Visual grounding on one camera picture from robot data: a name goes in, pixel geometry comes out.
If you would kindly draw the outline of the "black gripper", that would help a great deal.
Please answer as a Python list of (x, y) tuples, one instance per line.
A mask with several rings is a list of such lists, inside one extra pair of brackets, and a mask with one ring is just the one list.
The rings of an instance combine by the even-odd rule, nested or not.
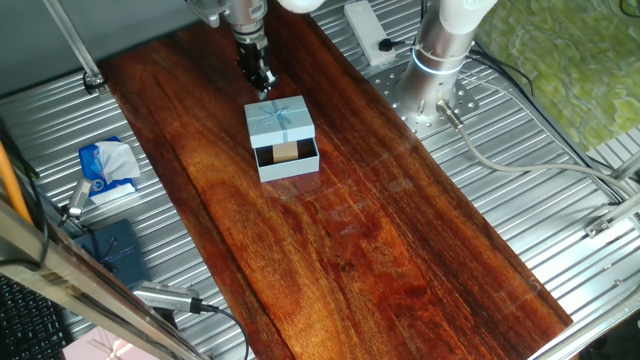
[(268, 40), (266, 37), (243, 38), (238, 43), (238, 65), (259, 100), (264, 100), (277, 81), (268, 61)]

